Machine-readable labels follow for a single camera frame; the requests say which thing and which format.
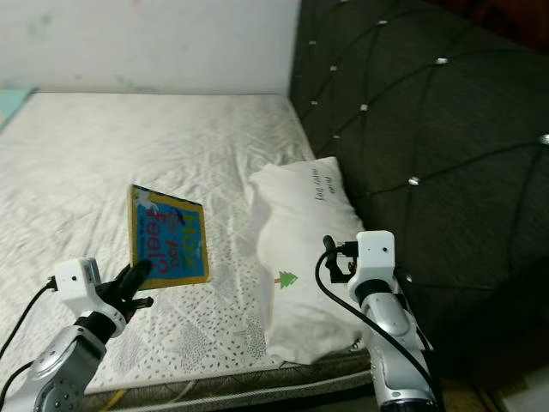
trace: white pillow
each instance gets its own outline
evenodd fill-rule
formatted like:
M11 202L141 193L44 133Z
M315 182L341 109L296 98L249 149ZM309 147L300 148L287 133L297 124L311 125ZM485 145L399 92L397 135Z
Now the white pillow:
M272 311L266 325L267 352L273 360L311 364L360 342L362 321L323 294L314 269L324 251L323 236L354 240L363 229L349 204L335 157L265 166L246 188L257 256L272 276ZM327 287L345 301L346 284Z

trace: mattress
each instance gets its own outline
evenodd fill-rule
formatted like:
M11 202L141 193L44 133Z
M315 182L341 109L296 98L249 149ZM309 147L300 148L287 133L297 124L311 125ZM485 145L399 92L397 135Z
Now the mattress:
M267 163L313 158L280 96L35 94L0 134L0 340L54 263L96 257L103 281L127 264L135 183L204 206L211 282L140 292L154 305L107 343L87 394L281 369L265 351L269 278L244 185ZM0 363L0 385L72 322L46 292Z

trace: book cover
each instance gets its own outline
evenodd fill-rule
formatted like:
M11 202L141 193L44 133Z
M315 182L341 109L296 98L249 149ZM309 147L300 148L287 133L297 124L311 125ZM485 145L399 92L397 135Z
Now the book cover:
M143 289L209 282L202 205L130 187L130 259L153 263Z

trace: yellow wire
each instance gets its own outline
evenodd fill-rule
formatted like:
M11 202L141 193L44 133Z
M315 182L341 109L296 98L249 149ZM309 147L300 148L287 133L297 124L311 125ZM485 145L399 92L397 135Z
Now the yellow wire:
M114 405L116 405L118 403L118 401L126 394L127 391L128 390L126 390L126 389L122 389L120 391L117 391L117 393L115 393L112 396L111 400L106 403L106 405L103 407L103 409L100 412L105 412L106 410L109 410Z

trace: headboard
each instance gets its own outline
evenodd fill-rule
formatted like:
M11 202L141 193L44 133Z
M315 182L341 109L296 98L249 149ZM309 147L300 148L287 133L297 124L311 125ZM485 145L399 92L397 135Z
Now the headboard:
M413 0L304 0L291 98L447 359L548 305L549 59Z

